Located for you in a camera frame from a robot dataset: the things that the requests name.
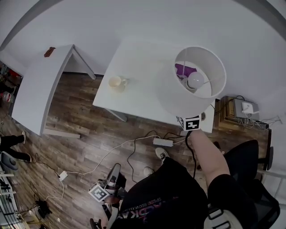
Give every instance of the wooden floor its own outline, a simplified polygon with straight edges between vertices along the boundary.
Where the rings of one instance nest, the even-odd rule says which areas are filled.
[[[95,168],[101,158],[113,147],[126,140],[146,135],[155,130],[163,137],[167,132],[180,133],[179,127],[159,123],[129,115],[128,121],[122,122],[102,108],[92,106],[101,78],[92,81],[88,76],[62,75],[50,106],[47,127],[50,129],[66,130],[80,133],[80,139],[69,139],[56,136],[38,135],[26,130],[26,144],[14,147],[18,151],[36,153],[40,161],[49,164],[58,173],[63,170],[88,172]],[[0,110],[1,120],[4,120],[2,132],[5,135],[21,134],[25,129],[16,124],[6,115],[6,110]],[[265,157],[268,133],[248,131],[247,133],[226,133],[213,130],[208,135],[212,141],[218,141],[223,151],[228,151],[238,144],[250,139],[258,139],[260,157]],[[104,215],[101,205],[89,194],[88,189],[99,178],[106,177],[110,168],[117,162],[121,164],[122,173],[127,178],[126,189],[129,190],[134,182],[131,180],[131,168],[126,159],[133,152],[134,143],[128,142],[115,149],[91,174],[69,174],[64,179],[63,199],[48,199],[52,211],[49,220],[52,228],[60,229],[90,229],[89,219],[98,220]],[[170,157],[184,165],[193,174],[193,158],[185,143],[167,148]],[[130,158],[134,167],[135,181],[143,179],[145,166],[158,169],[161,161],[155,155],[152,138],[138,140],[136,153]],[[206,189],[205,179],[200,171],[196,180]],[[34,205],[34,192],[38,192],[41,199],[48,195],[60,197],[62,185],[54,171],[43,164],[26,164],[19,162],[19,170],[11,179],[17,192],[16,197],[20,211],[27,210]],[[31,189],[32,183],[37,190]]]

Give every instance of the black cable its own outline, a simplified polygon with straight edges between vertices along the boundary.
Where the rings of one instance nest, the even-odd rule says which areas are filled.
[[[34,193],[34,200],[35,200],[35,195],[37,195],[38,196],[38,199],[41,199],[40,198],[40,195],[39,195],[39,192],[38,192],[38,190],[37,190],[37,188],[36,188],[36,186],[30,181],[30,189],[33,191],[33,193]]]
[[[165,134],[165,136],[163,137],[163,139],[165,139],[168,134],[173,134],[173,135],[177,136],[178,138],[179,138],[179,137],[182,137],[181,135],[174,134],[174,133],[172,133],[172,132],[168,132],[167,134]]]
[[[55,169],[53,169],[52,167],[50,167],[47,163],[38,161],[38,160],[40,160],[40,157],[39,157],[38,153],[35,154],[35,160],[36,160],[36,162],[29,162],[29,161],[24,161],[24,162],[27,163],[27,164],[36,164],[36,163],[44,164],[44,165],[48,166],[51,170],[53,170],[57,174],[58,178],[60,177],[59,174],[57,173],[57,171]]]
[[[22,212],[20,212],[20,214],[22,214],[22,213],[24,213],[24,212],[28,212],[28,211],[32,210],[33,208],[35,208],[36,206],[37,206],[37,204],[35,204],[33,207],[29,208],[29,209],[28,209],[28,210],[26,210],[26,211],[22,211]]]
[[[177,138],[183,138],[183,137],[185,137],[185,136],[180,136],[180,137],[168,137],[167,140],[169,140],[170,138],[172,138],[172,139],[177,139]]]
[[[235,100],[238,97],[242,97],[243,100],[245,101],[245,98],[242,95],[238,95],[235,98],[232,98],[232,99],[228,100],[228,102],[226,104],[224,104],[224,106],[219,111],[215,112],[214,115],[219,114],[223,110],[223,108],[226,107],[229,104],[230,101]]]
[[[195,159],[195,154],[192,150],[192,148],[190,148],[189,144],[188,144],[188,137],[189,135],[191,134],[191,131],[189,131],[186,135],[186,138],[185,138],[185,143],[186,143],[186,146],[188,147],[188,149],[191,151],[192,155],[193,155],[193,161],[195,163],[195,169],[193,170],[193,178],[195,178],[195,175],[196,175],[196,169],[197,169],[197,161]]]
[[[158,135],[156,131],[149,131],[144,137],[139,137],[139,138],[145,138],[145,137],[147,137],[151,132],[155,132],[156,135]],[[134,168],[132,167],[132,165],[129,163],[128,160],[129,160],[129,158],[135,153],[135,151],[136,151],[136,143],[135,143],[135,142],[136,142],[136,140],[139,139],[139,138],[134,139],[134,150],[133,150],[132,154],[130,154],[129,157],[127,158],[127,163],[130,165],[130,167],[131,167],[131,169],[132,169],[131,179],[132,179],[132,181],[135,182],[135,183],[137,183],[137,182],[133,179]]]

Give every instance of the hand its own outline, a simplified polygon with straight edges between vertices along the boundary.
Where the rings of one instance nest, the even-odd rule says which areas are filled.
[[[117,204],[119,203],[120,199],[114,196],[108,196],[104,202],[109,204]]]

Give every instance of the white table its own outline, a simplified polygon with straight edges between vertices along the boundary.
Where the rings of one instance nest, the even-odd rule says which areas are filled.
[[[127,120],[124,114],[130,114],[180,126],[176,117],[168,113],[157,99],[155,77],[164,63],[183,48],[146,41],[123,41],[106,70],[93,105],[105,108],[122,121]],[[109,88],[108,81],[113,76],[128,79],[122,93],[115,93]],[[211,133],[213,107],[209,106],[205,114],[201,129]]]
[[[96,77],[73,44],[57,47],[49,57],[44,57],[45,52],[39,53],[28,67],[15,100],[12,118],[40,136],[52,134],[80,138],[79,134],[45,129],[46,118],[55,89],[71,55],[93,80]]]

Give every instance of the chair backrest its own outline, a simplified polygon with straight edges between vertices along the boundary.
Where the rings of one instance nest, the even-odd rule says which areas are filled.
[[[19,169],[17,161],[5,151],[1,152],[1,163],[11,170],[17,171]]]
[[[257,174],[259,147],[257,140],[244,142],[224,155],[231,176],[241,185]]]
[[[269,229],[280,215],[279,202],[257,179],[244,184],[243,188],[255,203],[258,214],[257,228]]]
[[[259,229],[269,229],[280,214],[279,202],[254,179],[258,168],[259,147],[257,140],[244,142],[227,154],[225,159],[231,176],[243,187],[253,199],[258,214]]]

